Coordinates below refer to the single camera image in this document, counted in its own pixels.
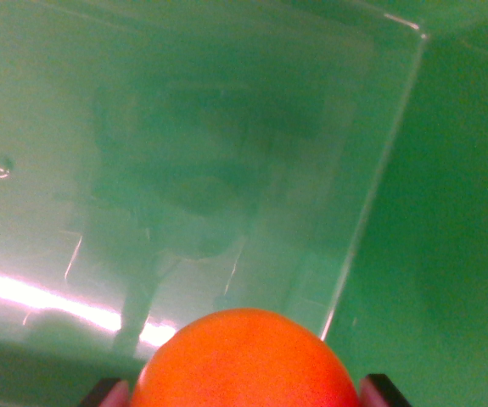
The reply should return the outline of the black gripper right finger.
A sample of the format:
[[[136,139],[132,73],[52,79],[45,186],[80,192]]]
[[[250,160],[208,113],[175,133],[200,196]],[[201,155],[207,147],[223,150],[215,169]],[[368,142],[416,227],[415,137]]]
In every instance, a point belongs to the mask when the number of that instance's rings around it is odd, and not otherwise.
[[[368,374],[359,383],[361,407],[412,407],[398,387],[384,373]]]

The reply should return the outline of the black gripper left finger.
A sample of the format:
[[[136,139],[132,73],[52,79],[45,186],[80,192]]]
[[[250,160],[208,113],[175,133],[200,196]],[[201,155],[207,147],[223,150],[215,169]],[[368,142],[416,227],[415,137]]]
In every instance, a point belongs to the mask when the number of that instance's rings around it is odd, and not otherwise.
[[[95,384],[78,407],[127,407],[129,399],[128,382],[117,377],[107,377]]]

